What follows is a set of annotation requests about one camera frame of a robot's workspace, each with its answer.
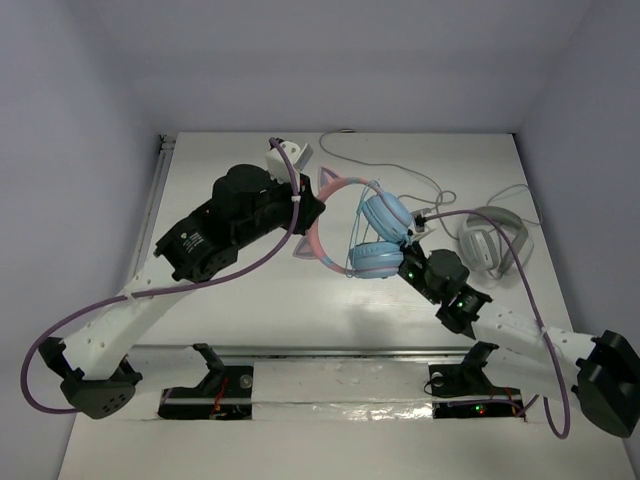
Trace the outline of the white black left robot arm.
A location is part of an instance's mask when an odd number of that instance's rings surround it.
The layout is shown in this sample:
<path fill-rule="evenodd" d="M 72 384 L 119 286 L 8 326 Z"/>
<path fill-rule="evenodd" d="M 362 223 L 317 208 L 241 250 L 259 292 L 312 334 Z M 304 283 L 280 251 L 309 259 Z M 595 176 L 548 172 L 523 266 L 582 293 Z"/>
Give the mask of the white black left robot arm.
<path fill-rule="evenodd" d="M 64 337 L 47 331 L 29 350 L 61 379 L 68 412 L 103 419 L 136 394 L 168 388 L 169 368 L 137 367 L 128 354 L 174 305 L 197 290 L 241 278 L 304 234 L 324 212 L 302 162 L 269 169 L 239 164 L 217 179 L 210 197 L 156 243 L 143 267 L 112 298 L 87 306 L 65 326 L 94 318 Z"/>

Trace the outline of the aluminium rail front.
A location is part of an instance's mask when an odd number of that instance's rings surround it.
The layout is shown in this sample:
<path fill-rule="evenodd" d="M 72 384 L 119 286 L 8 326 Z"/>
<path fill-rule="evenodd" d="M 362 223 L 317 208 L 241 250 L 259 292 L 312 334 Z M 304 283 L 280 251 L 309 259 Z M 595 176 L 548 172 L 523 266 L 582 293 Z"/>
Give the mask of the aluminium rail front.
<path fill-rule="evenodd" d="M 431 357 L 462 356 L 470 346 L 426 348 L 364 348 L 364 347 L 274 347 L 274 346 L 222 346 L 211 345 L 221 357 Z"/>

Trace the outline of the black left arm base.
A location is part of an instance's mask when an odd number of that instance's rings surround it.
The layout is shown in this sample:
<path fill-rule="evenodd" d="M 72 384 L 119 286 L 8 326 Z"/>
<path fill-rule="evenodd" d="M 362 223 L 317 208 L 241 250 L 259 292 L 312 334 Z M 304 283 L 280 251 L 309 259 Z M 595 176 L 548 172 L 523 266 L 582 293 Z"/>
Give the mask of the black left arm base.
<path fill-rule="evenodd" d="M 207 366 L 193 387 L 172 387 L 162 393 L 158 416 L 164 420 L 251 420 L 253 365 L 225 365 L 205 343 L 192 345 Z"/>

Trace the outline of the white grey headphones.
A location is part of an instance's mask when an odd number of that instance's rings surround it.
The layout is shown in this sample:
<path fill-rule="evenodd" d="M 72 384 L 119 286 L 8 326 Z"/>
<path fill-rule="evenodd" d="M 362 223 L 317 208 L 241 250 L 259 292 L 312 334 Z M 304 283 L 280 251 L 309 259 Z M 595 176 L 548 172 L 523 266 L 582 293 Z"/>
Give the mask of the white grey headphones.
<path fill-rule="evenodd" d="M 514 256 L 496 227 L 507 234 L 522 266 L 534 251 L 533 237 L 523 219 L 514 212 L 496 206 L 477 209 L 469 214 L 458 230 L 458 242 L 464 264 L 475 272 L 495 280 L 517 271 Z"/>

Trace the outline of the aluminium rail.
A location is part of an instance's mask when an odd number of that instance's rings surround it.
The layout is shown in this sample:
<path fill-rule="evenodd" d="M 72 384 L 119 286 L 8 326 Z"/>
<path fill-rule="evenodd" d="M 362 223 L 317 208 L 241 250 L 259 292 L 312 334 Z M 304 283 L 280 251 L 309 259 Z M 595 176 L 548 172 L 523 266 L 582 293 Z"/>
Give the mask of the aluminium rail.
<path fill-rule="evenodd" d="M 177 134 L 161 134 L 159 149 L 151 180 L 149 194 L 143 211 L 142 223 L 134 246 L 125 282 L 136 277 L 144 265 L 151 243 L 151 237 L 159 209 L 159 202 L 164 190 L 168 169 L 177 143 Z"/>
<path fill-rule="evenodd" d="M 426 348 L 364 348 L 364 347 L 274 347 L 274 346 L 222 346 L 211 345 L 221 357 L 431 357 L 462 356 L 470 346 Z"/>

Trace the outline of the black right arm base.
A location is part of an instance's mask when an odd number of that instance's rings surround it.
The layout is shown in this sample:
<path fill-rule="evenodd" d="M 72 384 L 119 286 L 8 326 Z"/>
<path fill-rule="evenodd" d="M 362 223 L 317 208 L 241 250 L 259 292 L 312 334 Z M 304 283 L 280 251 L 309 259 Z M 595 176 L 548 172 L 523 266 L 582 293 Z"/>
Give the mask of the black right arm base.
<path fill-rule="evenodd" d="M 483 368 L 498 347 L 477 342 L 459 364 L 436 364 L 428 369 L 423 391 L 435 400 L 436 419 L 525 417 L 520 391 L 492 384 Z"/>

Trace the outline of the aluminium rail left side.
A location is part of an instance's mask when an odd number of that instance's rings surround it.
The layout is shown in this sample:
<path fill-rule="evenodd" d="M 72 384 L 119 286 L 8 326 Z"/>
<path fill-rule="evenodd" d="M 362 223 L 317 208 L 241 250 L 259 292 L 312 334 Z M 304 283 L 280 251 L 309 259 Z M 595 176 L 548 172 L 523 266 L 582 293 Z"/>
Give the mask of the aluminium rail left side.
<path fill-rule="evenodd" d="M 159 202 L 164 190 L 168 169 L 177 143 L 177 134 L 161 134 L 159 149 L 151 180 L 149 194 L 143 211 L 142 223 L 134 246 L 125 282 L 136 277 L 144 265 L 151 243 L 151 237 L 159 209 Z"/>

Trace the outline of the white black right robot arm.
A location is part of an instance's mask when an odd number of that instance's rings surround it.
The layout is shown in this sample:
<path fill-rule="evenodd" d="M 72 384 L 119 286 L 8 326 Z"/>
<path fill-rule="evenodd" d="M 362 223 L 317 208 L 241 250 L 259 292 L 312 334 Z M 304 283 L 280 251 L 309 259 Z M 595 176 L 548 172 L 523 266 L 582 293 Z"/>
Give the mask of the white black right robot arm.
<path fill-rule="evenodd" d="M 400 277 L 436 305 L 436 317 L 474 344 L 459 364 L 432 368 L 439 398 L 527 391 L 576 408 L 604 432 L 632 435 L 639 422 L 639 356 L 619 333 L 599 336 L 542 327 L 468 285 L 456 253 L 403 248 Z"/>

